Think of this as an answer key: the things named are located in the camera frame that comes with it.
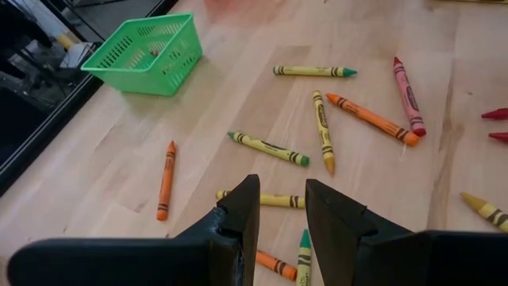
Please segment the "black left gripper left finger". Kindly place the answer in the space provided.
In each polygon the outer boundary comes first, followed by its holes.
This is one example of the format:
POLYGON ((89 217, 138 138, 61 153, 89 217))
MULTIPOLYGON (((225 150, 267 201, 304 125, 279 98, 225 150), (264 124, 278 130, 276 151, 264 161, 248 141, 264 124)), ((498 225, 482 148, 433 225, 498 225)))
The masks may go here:
POLYGON ((253 286, 260 224, 260 178, 246 176, 193 225, 176 236, 174 286, 253 286))

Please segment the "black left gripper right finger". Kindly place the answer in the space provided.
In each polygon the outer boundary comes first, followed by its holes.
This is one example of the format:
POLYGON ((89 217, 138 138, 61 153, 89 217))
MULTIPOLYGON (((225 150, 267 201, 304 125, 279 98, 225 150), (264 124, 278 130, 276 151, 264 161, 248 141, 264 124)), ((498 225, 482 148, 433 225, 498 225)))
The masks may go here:
POLYGON ((410 231, 316 179, 306 180, 306 218, 325 286, 396 286, 402 279, 381 242, 410 231))

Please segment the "green crayon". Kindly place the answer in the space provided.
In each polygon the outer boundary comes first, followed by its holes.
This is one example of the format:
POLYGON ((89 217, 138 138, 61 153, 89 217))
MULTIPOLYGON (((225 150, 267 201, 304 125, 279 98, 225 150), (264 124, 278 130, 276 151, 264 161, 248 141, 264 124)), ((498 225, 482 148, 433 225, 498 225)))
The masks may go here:
POLYGON ((304 229, 298 250, 297 276, 295 280, 296 286, 310 286, 311 255, 312 249, 309 231, 308 229, 304 229))
POLYGON ((309 75, 327 77, 350 77, 357 71, 342 67, 308 67, 308 66, 274 66, 272 71, 275 75, 309 75))
POLYGON ((227 135, 232 140, 234 140, 239 144, 246 145, 253 149, 257 149, 261 152, 270 154, 274 157, 278 157, 283 160, 290 161, 294 164, 301 165, 302 167, 307 167, 310 163, 310 158, 305 155, 302 155, 301 153, 297 153, 295 151, 270 144, 266 141, 250 137, 244 133, 229 131, 227 135))

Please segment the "orange crayon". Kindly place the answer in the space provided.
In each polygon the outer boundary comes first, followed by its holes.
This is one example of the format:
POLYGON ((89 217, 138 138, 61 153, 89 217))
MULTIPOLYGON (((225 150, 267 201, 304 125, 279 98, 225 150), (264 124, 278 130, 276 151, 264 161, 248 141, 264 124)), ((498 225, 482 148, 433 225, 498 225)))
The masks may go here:
POLYGON ((261 250, 256 251, 256 262, 280 276, 283 276, 291 281, 296 281, 297 269, 290 264, 287 264, 280 259, 269 255, 261 250))
POLYGON ((175 143, 174 141, 171 141, 167 147, 163 177, 160 186, 159 203, 156 212, 156 219, 158 221, 165 221, 168 217, 171 186, 175 167, 175 153, 176 153, 175 143))
POLYGON ((363 108, 362 106, 356 105, 354 102, 340 95, 327 93, 326 97, 333 105, 338 106, 342 110, 345 110, 357 118, 362 119, 367 123, 381 129, 385 133, 409 146, 415 146, 420 141, 420 137, 415 133, 404 129, 377 114, 372 113, 370 110, 363 108))

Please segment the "yellow crayon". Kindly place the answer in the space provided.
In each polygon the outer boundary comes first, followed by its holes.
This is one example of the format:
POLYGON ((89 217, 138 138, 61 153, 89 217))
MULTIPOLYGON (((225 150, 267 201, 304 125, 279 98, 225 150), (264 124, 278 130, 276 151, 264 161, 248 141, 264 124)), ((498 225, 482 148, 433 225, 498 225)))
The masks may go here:
POLYGON ((327 172, 334 176, 335 156, 329 136, 329 128, 325 116, 325 107, 320 91, 313 92, 314 111, 317 119, 317 128, 321 142, 321 152, 327 172))
POLYGON ((508 233, 508 213, 488 203, 486 200, 468 194, 467 192, 461 192, 460 195, 473 211, 502 232, 508 233))
MULTIPOLYGON (((231 191, 217 191, 215 196, 216 199, 223 199, 229 195, 231 191)), ((238 196, 242 199, 249 199, 252 196, 248 193, 247 195, 238 196)), ((271 206, 271 207, 287 207, 295 209, 305 209, 305 197, 298 195, 271 195, 266 193, 260 194, 260 205, 271 206)))

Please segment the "green plastic basket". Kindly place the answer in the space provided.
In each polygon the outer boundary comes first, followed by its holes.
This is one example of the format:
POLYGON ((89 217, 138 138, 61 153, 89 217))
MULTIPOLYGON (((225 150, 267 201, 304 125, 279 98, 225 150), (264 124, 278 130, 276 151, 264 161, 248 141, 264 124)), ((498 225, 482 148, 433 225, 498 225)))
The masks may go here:
POLYGON ((194 15, 125 21, 82 65, 121 92, 172 96, 202 56, 194 15))

